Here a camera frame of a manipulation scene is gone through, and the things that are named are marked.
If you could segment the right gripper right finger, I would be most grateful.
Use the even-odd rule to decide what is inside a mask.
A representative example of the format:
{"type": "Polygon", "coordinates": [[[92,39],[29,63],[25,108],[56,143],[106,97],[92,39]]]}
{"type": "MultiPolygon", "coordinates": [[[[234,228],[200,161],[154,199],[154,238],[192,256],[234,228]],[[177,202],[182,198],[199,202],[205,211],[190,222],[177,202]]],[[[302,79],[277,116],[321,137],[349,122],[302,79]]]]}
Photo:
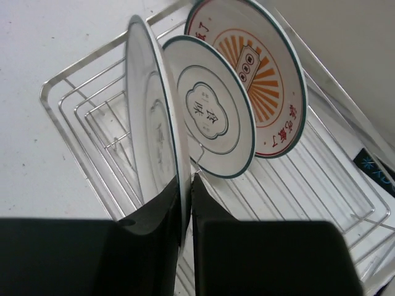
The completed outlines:
{"type": "Polygon", "coordinates": [[[327,221],[240,221],[192,184],[197,295],[362,295],[341,233],[327,221]]]}

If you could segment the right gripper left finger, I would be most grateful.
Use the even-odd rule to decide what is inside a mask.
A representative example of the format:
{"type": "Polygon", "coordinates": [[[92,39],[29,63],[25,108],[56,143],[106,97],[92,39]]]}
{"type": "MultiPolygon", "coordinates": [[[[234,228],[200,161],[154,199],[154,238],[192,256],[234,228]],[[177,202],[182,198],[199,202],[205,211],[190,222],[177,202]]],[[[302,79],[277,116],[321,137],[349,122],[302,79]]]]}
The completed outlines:
{"type": "Polygon", "coordinates": [[[2,295],[172,295],[180,192],[171,181],[119,221],[1,220],[2,295]]]}

